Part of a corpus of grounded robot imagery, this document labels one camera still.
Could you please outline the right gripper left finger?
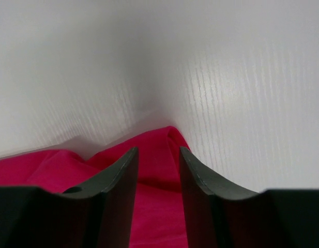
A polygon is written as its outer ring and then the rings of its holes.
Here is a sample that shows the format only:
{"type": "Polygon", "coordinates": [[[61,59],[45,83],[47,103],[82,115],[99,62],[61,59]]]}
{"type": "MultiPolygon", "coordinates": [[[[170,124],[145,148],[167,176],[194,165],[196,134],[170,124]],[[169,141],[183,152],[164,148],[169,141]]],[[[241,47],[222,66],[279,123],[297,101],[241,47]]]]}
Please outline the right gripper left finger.
{"type": "Polygon", "coordinates": [[[139,151],[62,193],[0,187],[0,247],[128,247],[139,151]]]}

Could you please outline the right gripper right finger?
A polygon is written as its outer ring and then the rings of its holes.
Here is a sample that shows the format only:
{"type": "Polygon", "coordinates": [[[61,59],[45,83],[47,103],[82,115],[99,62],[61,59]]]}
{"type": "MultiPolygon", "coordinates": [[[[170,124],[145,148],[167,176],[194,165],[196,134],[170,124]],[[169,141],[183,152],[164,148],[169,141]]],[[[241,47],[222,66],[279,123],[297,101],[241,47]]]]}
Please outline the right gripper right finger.
{"type": "Polygon", "coordinates": [[[319,189],[253,192],[185,147],[179,169],[189,247],[319,247],[319,189]]]}

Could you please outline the red t-shirt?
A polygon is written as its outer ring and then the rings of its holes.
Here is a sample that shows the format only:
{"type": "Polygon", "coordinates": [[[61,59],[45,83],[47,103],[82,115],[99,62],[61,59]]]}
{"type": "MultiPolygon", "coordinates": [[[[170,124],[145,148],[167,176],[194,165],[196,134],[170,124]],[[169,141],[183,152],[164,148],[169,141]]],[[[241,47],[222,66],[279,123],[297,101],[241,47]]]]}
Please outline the red t-shirt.
{"type": "Polygon", "coordinates": [[[139,172],[130,247],[187,247],[179,178],[179,149],[187,147],[173,126],[142,133],[89,159],[66,149],[31,152],[0,160],[0,185],[37,185],[63,192],[139,150],[139,172]]]}

